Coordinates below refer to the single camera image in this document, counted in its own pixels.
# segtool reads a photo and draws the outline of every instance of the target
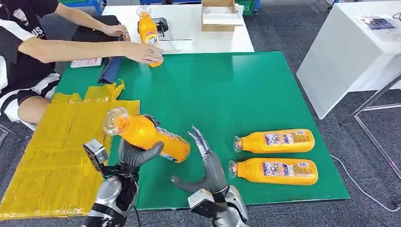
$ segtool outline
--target white desk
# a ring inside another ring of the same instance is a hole
[[[140,6],[107,6],[103,15],[115,15],[125,25],[133,42],[140,43],[138,34],[139,16],[136,11]],[[243,25],[234,32],[202,32],[201,5],[150,5],[152,17],[164,17],[169,31],[175,40],[192,39],[192,50],[167,53],[211,53],[211,52],[254,52],[251,39]],[[237,5],[242,15],[243,6]]]
[[[296,73],[319,119],[348,92],[378,90],[401,71],[401,42],[382,42],[357,19],[398,12],[401,1],[334,5]]]

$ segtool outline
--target human hand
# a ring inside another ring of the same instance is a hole
[[[124,49],[124,56],[145,64],[152,64],[163,60],[163,50],[149,45],[149,44],[138,44],[126,42],[126,48]]]
[[[124,25],[114,25],[114,26],[106,25],[102,31],[103,33],[109,36],[122,35],[125,41],[131,41],[130,34],[128,33],[128,30]]]

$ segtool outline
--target orange bottle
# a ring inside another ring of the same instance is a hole
[[[159,34],[157,32],[156,23],[152,21],[150,16],[152,10],[148,6],[141,6],[137,9],[139,16],[138,32],[140,40],[143,44],[158,46]],[[163,60],[149,64],[150,67],[157,67],[163,63]]]
[[[241,177],[255,183],[312,185],[317,182],[316,165],[311,160],[293,158],[251,158],[228,162],[230,178]]]
[[[308,129],[258,131],[245,137],[234,137],[234,151],[255,154],[308,152],[314,147],[314,137]]]
[[[130,116],[124,107],[109,111],[105,119],[104,130],[109,135],[119,134],[128,143],[149,149],[156,142],[164,142],[160,156],[176,163],[183,162],[190,152],[190,145],[180,136],[157,127],[150,116]]]

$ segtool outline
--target yellow bag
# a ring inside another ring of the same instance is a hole
[[[124,83],[89,87],[84,100],[54,95],[1,202],[1,220],[89,213],[103,179],[82,144],[95,138],[109,151],[107,112],[123,106],[139,114],[139,101],[116,100],[123,89]]]

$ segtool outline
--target green crate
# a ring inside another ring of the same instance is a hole
[[[255,0],[235,0],[238,5],[244,6],[244,13],[243,15],[252,15],[253,8],[255,6]]]

